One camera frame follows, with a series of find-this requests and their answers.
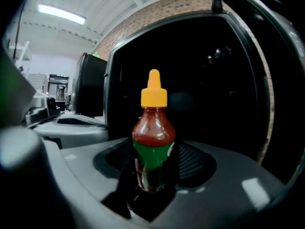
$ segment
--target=fluorescent light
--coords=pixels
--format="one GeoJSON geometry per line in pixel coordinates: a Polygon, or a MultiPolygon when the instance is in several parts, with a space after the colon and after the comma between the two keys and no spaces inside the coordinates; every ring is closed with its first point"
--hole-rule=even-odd
{"type": "Polygon", "coordinates": [[[38,12],[55,15],[55,16],[58,16],[58,17],[61,17],[61,18],[64,18],[64,19],[67,19],[70,21],[74,21],[81,25],[84,24],[86,21],[86,18],[83,16],[77,15],[75,13],[72,13],[72,12],[69,12],[66,10],[58,9],[56,7],[43,5],[43,4],[38,5],[38,12]]]}

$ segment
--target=black grille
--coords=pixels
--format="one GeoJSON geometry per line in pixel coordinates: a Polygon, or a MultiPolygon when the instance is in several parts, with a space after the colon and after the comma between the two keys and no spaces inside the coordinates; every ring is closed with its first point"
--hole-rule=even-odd
{"type": "MultiPolygon", "coordinates": [[[[97,154],[93,164],[107,177],[119,178],[132,161],[132,141],[124,142],[97,154]]],[[[209,180],[216,170],[216,162],[209,154],[184,142],[179,145],[180,187],[197,187],[209,180]]]]}

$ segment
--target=bottle cap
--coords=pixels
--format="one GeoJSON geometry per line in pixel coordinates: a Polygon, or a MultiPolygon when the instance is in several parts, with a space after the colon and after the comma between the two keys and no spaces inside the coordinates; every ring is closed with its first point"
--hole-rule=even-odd
{"type": "Polygon", "coordinates": [[[166,107],[167,91],[161,88],[160,73],[153,69],[149,72],[147,88],[141,92],[142,107],[166,107]]]}

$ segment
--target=green label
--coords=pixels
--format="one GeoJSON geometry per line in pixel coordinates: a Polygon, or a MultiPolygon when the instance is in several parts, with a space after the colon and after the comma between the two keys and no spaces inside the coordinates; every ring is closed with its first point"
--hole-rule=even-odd
{"type": "Polygon", "coordinates": [[[133,141],[136,150],[135,166],[139,187],[147,192],[158,192],[167,185],[167,158],[174,142],[162,147],[149,147],[133,141]]]}

